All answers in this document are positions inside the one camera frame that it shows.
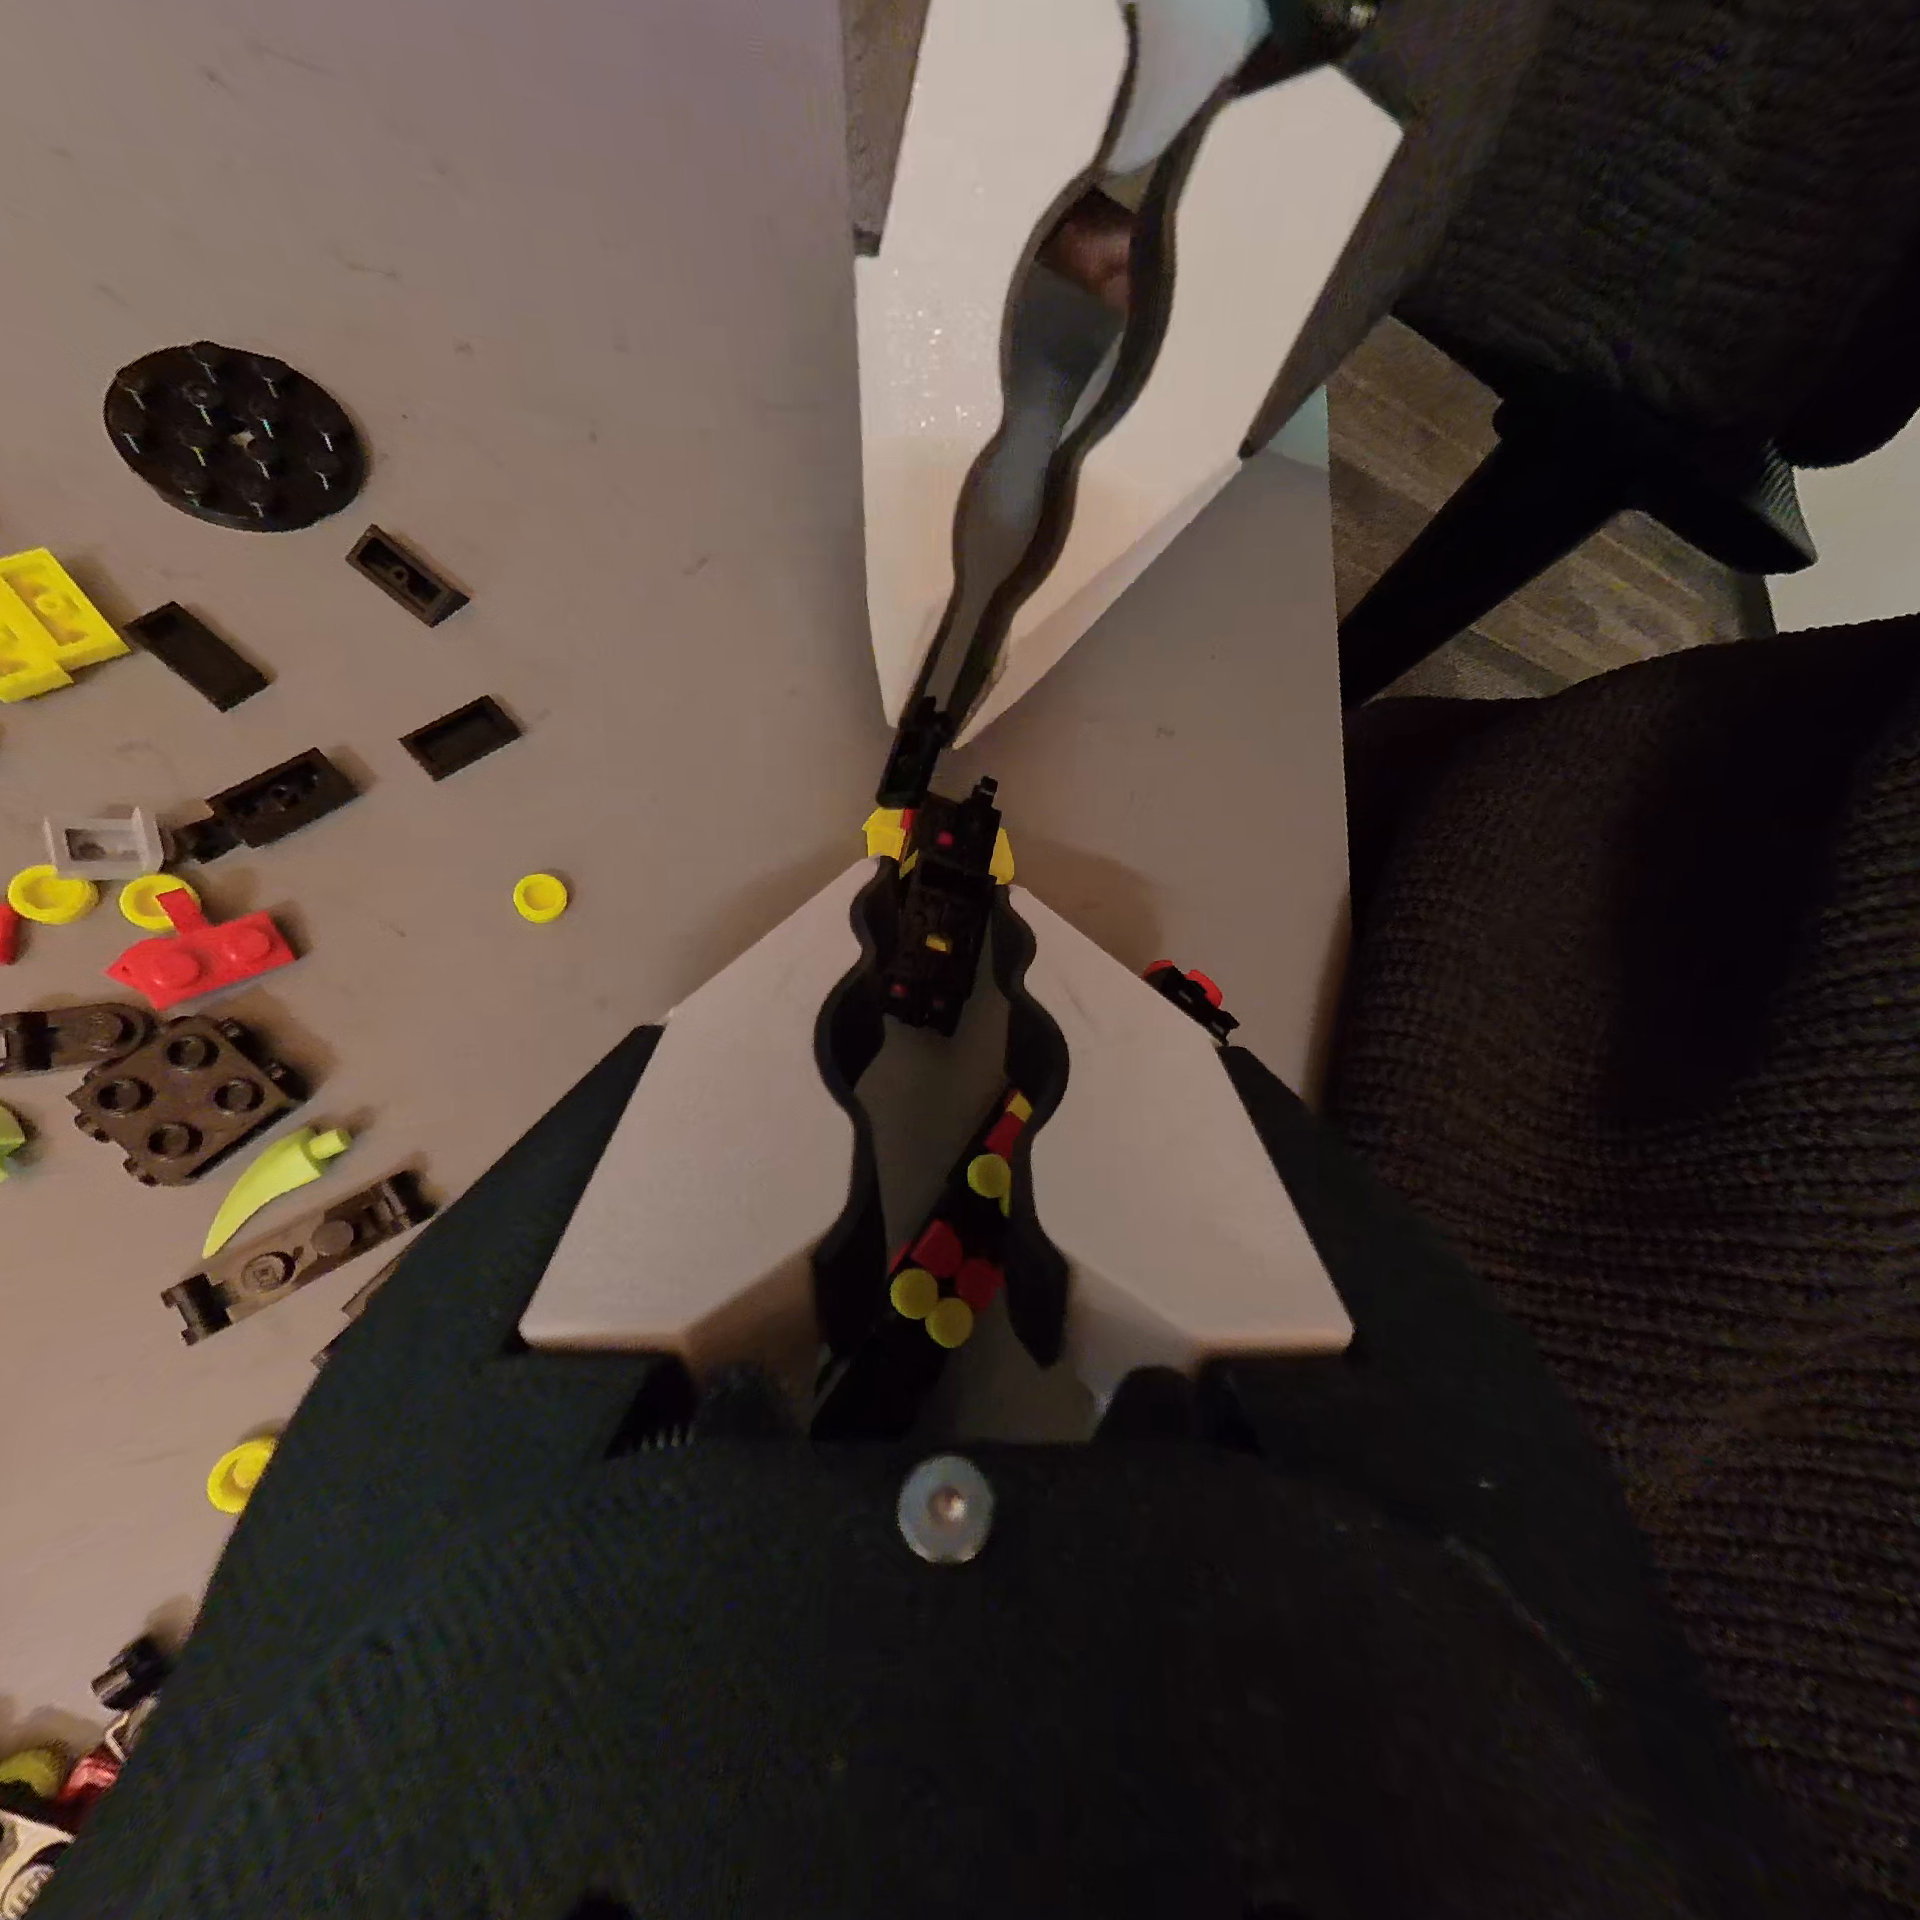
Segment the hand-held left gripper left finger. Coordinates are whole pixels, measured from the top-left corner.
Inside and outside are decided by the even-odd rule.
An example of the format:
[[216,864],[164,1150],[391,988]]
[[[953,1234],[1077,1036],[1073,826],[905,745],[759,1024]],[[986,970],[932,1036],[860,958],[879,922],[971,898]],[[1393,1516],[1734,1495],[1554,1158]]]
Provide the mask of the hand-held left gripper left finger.
[[884,874],[860,859],[662,1017],[517,1318],[533,1350],[812,1377],[812,1250],[855,1200],[860,1143],[812,1027],[861,957],[855,902]]

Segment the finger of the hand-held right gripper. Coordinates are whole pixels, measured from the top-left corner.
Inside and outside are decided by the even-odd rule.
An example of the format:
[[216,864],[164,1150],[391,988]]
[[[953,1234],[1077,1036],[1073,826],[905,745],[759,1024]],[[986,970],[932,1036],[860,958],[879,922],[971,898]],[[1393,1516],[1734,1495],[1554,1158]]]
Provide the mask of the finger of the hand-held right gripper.
[[1045,233],[1098,178],[1139,61],[1134,3],[935,0],[897,178],[860,256],[869,628],[885,726],[922,696],[966,718],[996,590],[1045,518],[1068,406],[1018,371]]
[[1343,71],[1303,71],[1209,118],[1170,204],[1153,362],[1086,449],[1063,554],[1018,603],[958,745],[1030,696],[1228,485],[1397,143],[1404,127]]

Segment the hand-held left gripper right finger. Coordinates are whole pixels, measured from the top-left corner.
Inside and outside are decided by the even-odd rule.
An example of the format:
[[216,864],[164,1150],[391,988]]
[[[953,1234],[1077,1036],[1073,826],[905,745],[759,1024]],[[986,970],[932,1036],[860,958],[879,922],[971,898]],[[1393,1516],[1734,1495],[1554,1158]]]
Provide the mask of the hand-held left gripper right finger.
[[1215,1032],[1034,892],[1024,988],[1068,1047],[1024,1192],[1068,1264],[1063,1362],[1090,1398],[1134,1367],[1342,1355],[1357,1318],[1257,1142]]

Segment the yellow and red lego assembly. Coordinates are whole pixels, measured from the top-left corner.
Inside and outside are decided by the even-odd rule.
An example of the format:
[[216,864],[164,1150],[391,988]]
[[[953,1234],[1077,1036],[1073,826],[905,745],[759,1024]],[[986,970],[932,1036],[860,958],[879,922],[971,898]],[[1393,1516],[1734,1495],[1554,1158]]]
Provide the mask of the yellow and red lego assembly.
[[1014,886],[1014,841],[1001,814],[1001,777],[973,777],[966,799],[927,793],[910,810],[874,810],[869,851],[897,866],[897,929],[884,957],[884,1008],[953,1036],[973,994],[991,911]]

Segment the small dark lego plate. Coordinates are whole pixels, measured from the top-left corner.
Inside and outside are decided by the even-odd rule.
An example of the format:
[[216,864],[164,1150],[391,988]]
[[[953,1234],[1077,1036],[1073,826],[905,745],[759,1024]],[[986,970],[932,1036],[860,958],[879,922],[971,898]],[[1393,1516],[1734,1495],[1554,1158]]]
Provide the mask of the small dark lego plate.
[[952,748],[953,720],[952,712],[927,693],[900,712],[900,726],[894,737],[884,777],[879,777],[879,810],[922,810],[932,793],[932,777]]

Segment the pile of lego pieces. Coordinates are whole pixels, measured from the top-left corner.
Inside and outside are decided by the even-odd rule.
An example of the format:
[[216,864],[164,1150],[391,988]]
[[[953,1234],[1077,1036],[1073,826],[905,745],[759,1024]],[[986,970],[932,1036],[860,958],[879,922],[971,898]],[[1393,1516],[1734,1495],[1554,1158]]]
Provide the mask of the pile of lego pieces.
[[[131,1785],[47,1913],[566,1913],[573,1870],[543,1831],[534,1787],[572,1800],[560,1757],[523,1757],[547,1684],[543,1566],[573,1521],[543,1521],[592,1467],[583,1390],[517,1340],[583,1154],[627,1093],[627,1041],[592,1093],[566,1093],[599,1041],[572,1041],[583,994],[506,970],[512,849],[534,826],[566,748],[534,748],[525,790],[483,802],[426,790],[369,799],[326,841],[286,836],[352,810],[352,784],[313,748],[369,720],[411,670],[369,636],[369,614],[305,614],[296,696],[304,748],[238,790],[266,790],[191,821],[185,859],[238,851],[238,879],[131,879],[135,915],[115,949],[58,976],[69,1005],[4,986],[4,1017],[104,1017],[63,1076],[69,1143],[47,1178],[4,1200],[4,1697],[78,1679],[113,1625],[158,1601],[203,1597],[199,1636],[160,1697]],[[220,1166],[232,1212],[258,1220],[265,1171],[320,1158],[258,1143],[316,1093],[320,1041],[367,1076],[347,1106],[421,1120],[430,1150],[488,1143],[495,1171],[414,1244],[391,1292],[304,1390],[280,1437],[280,1478],[216,1544],[203,1452],[232,1437],[231,1390],[255,1382],[304,1278],[305,1234],[331,1220],[347,1259],[404,1229],[414,1172],[313,1192],[283,1234],[232,1244],[212,1220]]]

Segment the long black red lego assembly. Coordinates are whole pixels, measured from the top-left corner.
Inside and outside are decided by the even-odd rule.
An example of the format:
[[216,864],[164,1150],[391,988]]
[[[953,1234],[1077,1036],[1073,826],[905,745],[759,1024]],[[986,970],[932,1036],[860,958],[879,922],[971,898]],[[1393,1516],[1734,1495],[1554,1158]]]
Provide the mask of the long black red lego assembly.
[[1030,1123],[1034,1101],[1018,1084],[1001,1084],[1001,1101],[973,1123],[932,1212],[897,1249],[879,1318],[824,1377],[809,1437],[905,1437],[939,1382],[947,1360],[971,1345],[973,1323],[1002,1292],[1002,1249],[1018,1189],[1014,1150]]

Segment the black round lego plate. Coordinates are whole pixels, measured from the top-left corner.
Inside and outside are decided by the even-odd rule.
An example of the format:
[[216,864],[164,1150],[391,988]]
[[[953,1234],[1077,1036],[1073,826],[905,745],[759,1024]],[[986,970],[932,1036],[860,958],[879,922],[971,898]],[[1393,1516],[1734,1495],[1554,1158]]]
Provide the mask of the black round lego plate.
[[342,401],[280,353],[220,343],[127,362],[104,395],[104,428],[160,502],[249,535],[347,509],[369,470]]

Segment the person's right hand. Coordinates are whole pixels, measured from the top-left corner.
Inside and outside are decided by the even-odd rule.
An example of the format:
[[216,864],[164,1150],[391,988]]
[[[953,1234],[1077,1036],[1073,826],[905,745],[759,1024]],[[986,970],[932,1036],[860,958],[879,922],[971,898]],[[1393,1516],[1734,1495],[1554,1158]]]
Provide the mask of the person's right hand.
[[1134,216],[1103,191],[1086,191],[1077,204],[1068,204],[1039,252],[1039,263],[1119,316],[1131,311],[1131,256]]

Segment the black furniture leg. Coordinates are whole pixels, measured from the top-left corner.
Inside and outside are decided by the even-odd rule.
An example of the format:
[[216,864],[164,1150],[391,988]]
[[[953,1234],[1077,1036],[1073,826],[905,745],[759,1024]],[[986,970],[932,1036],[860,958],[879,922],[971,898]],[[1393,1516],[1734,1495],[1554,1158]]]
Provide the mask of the black furniture leg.
[[1498,406],[1498,444],[1410,550],[1342,614],[1342,708],[1357,712],[1483,614],[1638,505],[1656,424],[1626,401],[1535,384]]

